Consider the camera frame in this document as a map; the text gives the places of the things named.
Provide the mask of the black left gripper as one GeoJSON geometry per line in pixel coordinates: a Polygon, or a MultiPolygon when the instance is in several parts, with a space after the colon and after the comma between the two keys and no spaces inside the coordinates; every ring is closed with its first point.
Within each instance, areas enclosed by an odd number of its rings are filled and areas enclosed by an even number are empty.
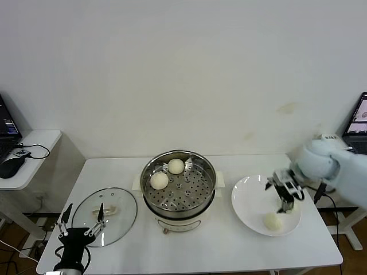
{"type": "Polygon", "coordinates": [[[84,248],[91,243],[91,237],[97,237],[104,229],[104,203],[100,204],[97,221],[91,228],[67,228],[67,223],[72,210],[72,204],[62,213],[61,219],[56,223],[59,229],[59,240],[64,246],[61,262],[81,263],[84,248]]]}

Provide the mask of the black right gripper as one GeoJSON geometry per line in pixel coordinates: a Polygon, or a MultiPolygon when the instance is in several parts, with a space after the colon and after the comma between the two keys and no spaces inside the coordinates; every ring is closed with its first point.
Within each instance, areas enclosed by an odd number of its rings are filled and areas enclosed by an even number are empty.
{"type": "Polygon", "coordinates": [[[280,199],[277,201],[278,214],[290,213],[294,208],[294,198],[298,198],[298,183],[291,170],[275,171],[265,185],[265,190],[274,186],[280,199]]]}

